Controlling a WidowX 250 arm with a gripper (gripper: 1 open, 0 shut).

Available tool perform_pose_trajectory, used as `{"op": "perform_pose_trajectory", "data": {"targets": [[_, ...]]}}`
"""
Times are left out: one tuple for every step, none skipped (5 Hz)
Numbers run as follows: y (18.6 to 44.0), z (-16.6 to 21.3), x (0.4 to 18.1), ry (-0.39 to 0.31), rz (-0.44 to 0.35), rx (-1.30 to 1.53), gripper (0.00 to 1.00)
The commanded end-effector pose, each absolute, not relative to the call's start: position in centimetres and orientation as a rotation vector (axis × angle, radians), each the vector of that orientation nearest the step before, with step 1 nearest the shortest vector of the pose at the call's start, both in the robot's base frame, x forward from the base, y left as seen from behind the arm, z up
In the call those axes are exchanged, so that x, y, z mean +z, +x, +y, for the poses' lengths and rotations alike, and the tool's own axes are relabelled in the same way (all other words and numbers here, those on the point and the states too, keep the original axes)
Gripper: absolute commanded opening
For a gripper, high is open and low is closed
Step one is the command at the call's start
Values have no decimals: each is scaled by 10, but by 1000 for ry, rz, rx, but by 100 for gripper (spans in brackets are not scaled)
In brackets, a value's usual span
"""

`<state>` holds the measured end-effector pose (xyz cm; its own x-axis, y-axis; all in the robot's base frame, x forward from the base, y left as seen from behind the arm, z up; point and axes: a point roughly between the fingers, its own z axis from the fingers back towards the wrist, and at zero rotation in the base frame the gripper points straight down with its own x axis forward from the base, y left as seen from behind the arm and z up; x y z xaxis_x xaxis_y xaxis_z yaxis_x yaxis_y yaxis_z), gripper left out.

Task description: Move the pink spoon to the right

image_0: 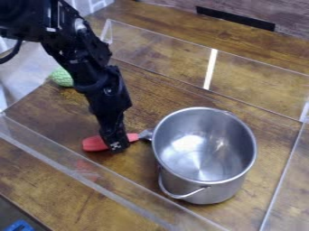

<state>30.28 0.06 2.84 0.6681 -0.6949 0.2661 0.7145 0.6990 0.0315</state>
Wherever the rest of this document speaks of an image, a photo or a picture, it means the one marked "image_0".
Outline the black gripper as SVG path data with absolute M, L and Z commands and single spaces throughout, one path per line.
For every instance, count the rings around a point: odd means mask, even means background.
M 122 152 L 130 147 L 125 129 L 125 111 L 131 107 L 130 93 L 118 66 L 109 66 L 95 72 L 98 80 L 77 83 L 75 89 L 89 101 L 90 110 L 101 125 L 99 135 L 113 152 Z

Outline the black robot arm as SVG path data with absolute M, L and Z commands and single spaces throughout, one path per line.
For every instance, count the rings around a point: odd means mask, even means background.
M 0 36 L 16 41 L 8 62 L 23 42 L 39 42 L 73 77 L 74 88 L 87 98 L 107 147 L 130 147 L 125 111 L 130 94 L 119 68 L 109 63 L 113 52 L 95 35 L 79 11 L 65 0 L 0 0 Z

